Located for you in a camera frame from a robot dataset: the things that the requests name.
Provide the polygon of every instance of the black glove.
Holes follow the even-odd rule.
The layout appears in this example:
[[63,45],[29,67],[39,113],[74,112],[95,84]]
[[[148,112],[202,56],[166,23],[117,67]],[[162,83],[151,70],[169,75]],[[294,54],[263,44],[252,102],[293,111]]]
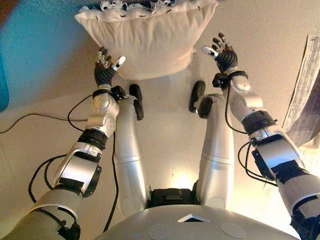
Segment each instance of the black glove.
[[212,45],[212,48],[219,53],[215,58],[216,65],[220,72],[224,73],[227,69],[238,65],[238,57],[226,36],[221,32],[219,32],[218,36],[222,41],[213,38],[215,44]]
[[112,78],[116,70],[112,68],[111,56],[108,56],[108,50],[101,47],[97,52],[94,68],[94,79],[98,86],[109,84],[111,86]]

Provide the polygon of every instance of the blue object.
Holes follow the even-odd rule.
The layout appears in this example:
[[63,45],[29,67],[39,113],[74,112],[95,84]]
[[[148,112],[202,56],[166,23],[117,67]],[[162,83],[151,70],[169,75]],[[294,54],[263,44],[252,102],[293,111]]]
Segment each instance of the blue object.
[[5,110],[9,104],[9,91],[6,81],[4,65],[0,52],[0,112]]

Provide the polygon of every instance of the white fingertip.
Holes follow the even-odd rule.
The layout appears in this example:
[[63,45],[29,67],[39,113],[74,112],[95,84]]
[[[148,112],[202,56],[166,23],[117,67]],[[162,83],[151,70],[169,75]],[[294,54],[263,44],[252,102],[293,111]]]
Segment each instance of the white fingertip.
[[212,49],[211,47],[209,46],[203,46],[202,47],[202,51],[205,53],[205,54],[208,54],[210,55],[211,57],[213,57],[213,59],[216,59],[216,57],[218,56],[218,52],[214,49]]
[[112,65],[112,68],[117,71],[122,64],[124,64],[124,62],[126,61],[126,57],[125,56],[121,56],[118,58],[118,60],[115,62],[115,64]]

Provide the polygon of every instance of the silver metal casing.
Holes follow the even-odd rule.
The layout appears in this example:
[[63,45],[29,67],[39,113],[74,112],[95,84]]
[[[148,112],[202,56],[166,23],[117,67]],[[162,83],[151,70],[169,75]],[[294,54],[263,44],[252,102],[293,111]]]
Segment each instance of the silver metal casing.
[[225,121],[226,101],[218,94],[209,97],[213,103],[207,117],[196,197],[201,205],[224,209],[234,183],[234,137]]
[[[179,222],[192,214],[202,222]],[[166,205],[136,213],[97,240],[296,240],[271,226],[221,208]]]
[[115,130],[115,169],[119,185],[118,206],[125,216],[145,209],[149,194],[143,171],[143,155],[138,140],[134,99],[118,102]]

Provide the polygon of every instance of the silver robot leg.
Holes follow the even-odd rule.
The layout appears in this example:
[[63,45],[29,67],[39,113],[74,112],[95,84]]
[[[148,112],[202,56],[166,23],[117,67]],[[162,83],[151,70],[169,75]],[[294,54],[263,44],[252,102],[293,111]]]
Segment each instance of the silver robot leg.
[[143,171],[143,155],[136,131],[137,116],[132,98],[119,101],[115,130],[115,169],[119,208],[125,216],[144,210],[149,193]]
[[196,198],[201,205],[227,209],[234,183],[233,132],[225,121],[226,101],[223,96],[204,95],[200,100],[204,98],[211,98],[212,105],[206,117]]

